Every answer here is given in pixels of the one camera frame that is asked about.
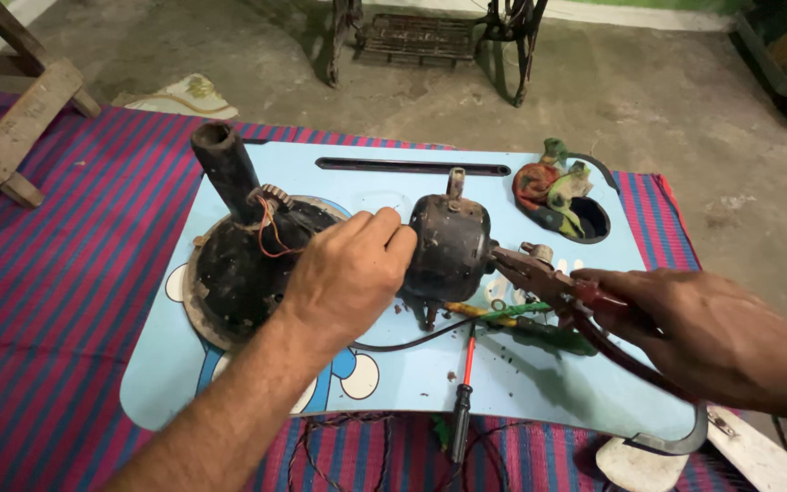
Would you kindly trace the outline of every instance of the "black wire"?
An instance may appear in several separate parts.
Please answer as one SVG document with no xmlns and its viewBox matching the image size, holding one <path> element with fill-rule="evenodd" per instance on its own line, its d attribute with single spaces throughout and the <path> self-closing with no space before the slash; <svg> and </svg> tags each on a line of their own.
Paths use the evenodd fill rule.
<svg viewBox="0 0 787 492">
<path fill-rule="evenodd" d="M 409 343 L 400 343 L 399 345 L 378 346 L 378 345 L 366 345 L 366 343 L 360 343 L 359 341 L 355 341 L 348 347 L 357 350 L 365 350 L 367 352 L 396 352 L 397 350 L 410 349 L 412 347 L 417 347 L 421 345 L 421 343 L 431 341 L 436 337 L 440 337 L 443 334 L 450 332 L 451 330 L 458 329 L 463 325 L 469 323 L 470 321 L 475 321 L 480 317 L 481 316 L 473 316 L 472 318 L 467 318 L 464 319 L 463 321 L 457 321 L 453 325 L 447 326 L 435 333 L 429 334 L 423 338 L 419 338 L 418 340 L 412 340 Z"/>
</svg>

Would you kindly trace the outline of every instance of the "metal pipe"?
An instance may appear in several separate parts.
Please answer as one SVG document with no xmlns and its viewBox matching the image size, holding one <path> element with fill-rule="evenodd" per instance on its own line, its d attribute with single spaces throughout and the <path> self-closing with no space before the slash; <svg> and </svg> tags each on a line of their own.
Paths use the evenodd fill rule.
<svg viewBox="0 0 787 492">
<path fill-rule="evenodd" d="M 190 145 L 233 219 L 245 225 L 255 222 L 256 207 L 246 198 L 260 182 L 239 132 L 224 122 L 203 123 L 193 131 Z"/>
</svg>

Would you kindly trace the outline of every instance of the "hand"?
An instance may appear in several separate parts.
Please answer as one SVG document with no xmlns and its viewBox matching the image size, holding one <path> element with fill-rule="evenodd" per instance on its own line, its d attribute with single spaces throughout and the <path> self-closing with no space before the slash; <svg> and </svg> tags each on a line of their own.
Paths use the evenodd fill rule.
<svg viewBox="0 0 787 492">
<path fill-rule="evenodd" d="M 654 320 L 595 313 L 673 382 L 723 405 L 787 415 L 787 321 L 727 278 L 707 272 L 580 270 Z M 663 332 L 659 335 L 657 328 Z"/>
<path fill-rule="evenodd" d="M 275 316 L 296 320 L 312 351 L 333 357 L 390 306 L 417 243 L 399 221 L 390 207 L 357 212 L 309 242 Z"/>
</svg>

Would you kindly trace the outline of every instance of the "left hand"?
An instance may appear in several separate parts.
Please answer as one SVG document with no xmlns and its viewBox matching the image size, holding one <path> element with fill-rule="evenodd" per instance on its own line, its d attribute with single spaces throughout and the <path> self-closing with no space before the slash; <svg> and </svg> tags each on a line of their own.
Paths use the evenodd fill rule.
<svg viewBox="0 0 787 492">
<path fill-rule="evenodd" d="M 399 221 L 390 207 L 357 212 L 309 242 L 275 316 L 295 321 L 312 351 L 334 356 L 393 302 L 417 243 Z"/>
</svg>

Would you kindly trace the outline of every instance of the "pink and blue striped cloth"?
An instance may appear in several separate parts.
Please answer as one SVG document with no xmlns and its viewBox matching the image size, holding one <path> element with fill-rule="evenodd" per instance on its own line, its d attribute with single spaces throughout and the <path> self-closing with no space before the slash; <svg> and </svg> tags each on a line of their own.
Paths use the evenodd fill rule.
<svg viewBox="0 0 787 492">
<path fill-rule="evenodd" d="M 0 117 L 16 96 L 0 94 Z M 0 194 L 0 489 L 99 486 L 150 437 L 123 413 L 118 389 L 200 181 L 188 136 L 201 118 L 103 107 L 92 120 L 64 110 L 20 172 L 46 195 L 30 211 Z M 450 149 L 299 127 L 240 123 L 245 138 Z M 663 177 L 613 173 L 650 268 L 699 268 Z M 480 429 L 505 419 L 475 418 Z M 270 447 L 253 490 L 287 488 L 302 427 L 291 420 Z M 432 490 L 446 466 L 426 415 L 393 421 L 384 490 Z M 512 490 L 600 490 L 594 432 L 537 423 L 498 433 Z M 382 424 L 317 432 L 311 451 L 345 488 L 375 485 Z M 497 490 L 492 456 L 476 447 L 464 479 Z M 733 490 L 720 462 L 694 454 L 679 490 Z M 325 490 L 304 456 L 302 490 Z"/>
</svg>

